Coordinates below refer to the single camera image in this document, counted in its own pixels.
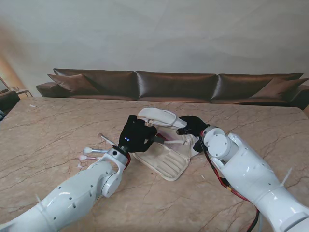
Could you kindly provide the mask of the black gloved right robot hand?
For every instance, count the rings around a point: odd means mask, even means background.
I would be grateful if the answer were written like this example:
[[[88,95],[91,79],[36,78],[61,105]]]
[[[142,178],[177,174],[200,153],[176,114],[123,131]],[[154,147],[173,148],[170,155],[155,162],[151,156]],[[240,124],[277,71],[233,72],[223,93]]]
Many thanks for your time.
[[[187,125],[177,130],[178,135],[191,134],[195,137],[199,137],[201,133],[210,126],[197,116],[181,116],[180,119],[185,121]]]

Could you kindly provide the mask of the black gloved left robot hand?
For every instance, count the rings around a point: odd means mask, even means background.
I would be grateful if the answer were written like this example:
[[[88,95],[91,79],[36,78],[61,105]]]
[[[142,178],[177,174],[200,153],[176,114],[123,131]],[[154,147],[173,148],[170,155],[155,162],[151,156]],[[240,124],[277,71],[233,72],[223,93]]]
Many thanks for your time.
[[[152,145],[157,134],[154,126],[146,126],[145,121],[136,115],[130,115],[120,134],[118,147],[125,152],[145,152]]]

